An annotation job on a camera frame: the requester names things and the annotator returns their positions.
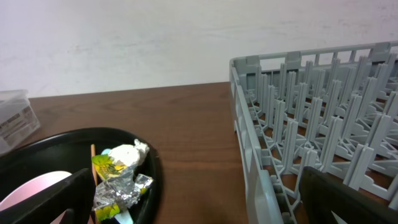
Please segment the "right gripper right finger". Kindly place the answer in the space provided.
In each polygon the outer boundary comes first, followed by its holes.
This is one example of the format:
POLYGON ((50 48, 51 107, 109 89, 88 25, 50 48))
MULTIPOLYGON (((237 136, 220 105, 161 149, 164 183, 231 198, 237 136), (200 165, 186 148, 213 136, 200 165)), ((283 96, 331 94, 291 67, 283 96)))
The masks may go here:
POLYGON ((313 167, 303 168, 299 192, 310 224, 397 224, 397 211, 341 184, 313 167))

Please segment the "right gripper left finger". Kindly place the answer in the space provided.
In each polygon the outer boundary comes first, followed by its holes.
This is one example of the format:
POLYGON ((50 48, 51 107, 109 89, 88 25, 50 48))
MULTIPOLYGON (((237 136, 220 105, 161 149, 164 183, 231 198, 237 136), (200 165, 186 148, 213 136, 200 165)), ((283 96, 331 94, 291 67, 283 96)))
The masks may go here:
POLYGON ((1 223, 51 223, 62 213, 62 223, 88 223, 94 194, 92 171, 84 168, 3 210, 1 223))

